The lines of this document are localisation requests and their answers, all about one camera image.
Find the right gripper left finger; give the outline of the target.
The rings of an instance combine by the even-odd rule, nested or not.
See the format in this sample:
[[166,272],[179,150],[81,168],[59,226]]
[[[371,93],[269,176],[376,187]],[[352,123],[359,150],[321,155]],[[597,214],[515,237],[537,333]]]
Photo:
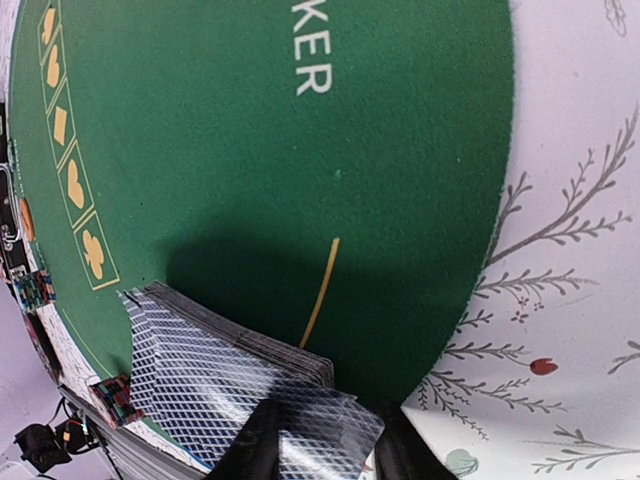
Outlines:
[[279,404],[262,400],[250,415],[209,478],[279,479]]

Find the orange big blind button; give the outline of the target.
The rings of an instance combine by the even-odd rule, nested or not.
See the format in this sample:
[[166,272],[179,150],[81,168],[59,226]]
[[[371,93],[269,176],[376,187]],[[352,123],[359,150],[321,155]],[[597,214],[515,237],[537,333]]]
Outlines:
[[25,198],[20,199],[19,209],[20,209],[20,214],[22,218],[22,223],[24,226],[24,234],[26,236],[26,239],[28,242],[34,242],[36,238],[35,227],[34,227],[29,203]]

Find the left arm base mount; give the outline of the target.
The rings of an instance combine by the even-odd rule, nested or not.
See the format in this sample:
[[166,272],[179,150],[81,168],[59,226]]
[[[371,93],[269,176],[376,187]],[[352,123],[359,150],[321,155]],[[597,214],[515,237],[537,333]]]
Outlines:
[[78,420],[67,419],[56,427],[31,424],[14,437],[20,449],[20,459],[33,466],[39,474],[69,463],[90,443],[88,432]]

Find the red chip stack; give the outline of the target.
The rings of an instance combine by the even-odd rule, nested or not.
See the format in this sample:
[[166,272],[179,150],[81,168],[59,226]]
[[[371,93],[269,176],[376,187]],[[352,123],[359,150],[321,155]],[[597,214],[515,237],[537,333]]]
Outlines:
[[127,375],[111,377],[90,385],[89,393],[103,420],[114,430],[144,418],[144,413],[131,401],[130,379]]

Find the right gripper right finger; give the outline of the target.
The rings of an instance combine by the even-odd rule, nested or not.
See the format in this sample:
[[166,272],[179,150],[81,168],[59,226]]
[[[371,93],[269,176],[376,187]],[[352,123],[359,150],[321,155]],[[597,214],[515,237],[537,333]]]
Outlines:
[[375,413],[384,431],[375,446],[378,479],[445,480],[450,471],[423,441],[401,410],[401,404],[383,400]]

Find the green chip stack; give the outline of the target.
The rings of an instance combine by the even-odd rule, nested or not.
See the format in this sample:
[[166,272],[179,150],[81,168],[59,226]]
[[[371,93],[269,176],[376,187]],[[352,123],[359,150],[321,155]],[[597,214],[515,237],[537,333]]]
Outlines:
[[12,283],[24,313],[34,313],[38,308],[56,301],[52,279],[47,270],[15,276]]

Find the grey playing card deck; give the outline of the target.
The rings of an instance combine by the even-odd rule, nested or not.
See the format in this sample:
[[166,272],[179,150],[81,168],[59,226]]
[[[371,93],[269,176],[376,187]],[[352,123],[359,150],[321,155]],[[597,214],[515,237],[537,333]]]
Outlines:
[[160,282],[119,294],[132,330],[131,400],[215,467],[258,404],[279,404],[283,479],[357,479],[384,430],[336,389],[333,363],[242,327]]

